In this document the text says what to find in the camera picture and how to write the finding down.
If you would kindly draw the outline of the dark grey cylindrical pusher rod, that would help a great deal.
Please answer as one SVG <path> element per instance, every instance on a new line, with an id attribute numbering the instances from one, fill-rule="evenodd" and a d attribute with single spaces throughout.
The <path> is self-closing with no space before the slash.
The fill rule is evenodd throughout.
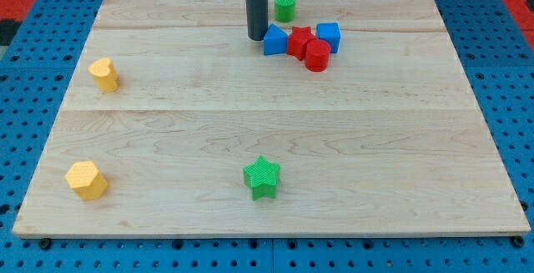
<path id="1" fill-rule="evenodd" d="M 262 41 L 268 29 L 268 0 L 245 0 L 248 36 Z"/>

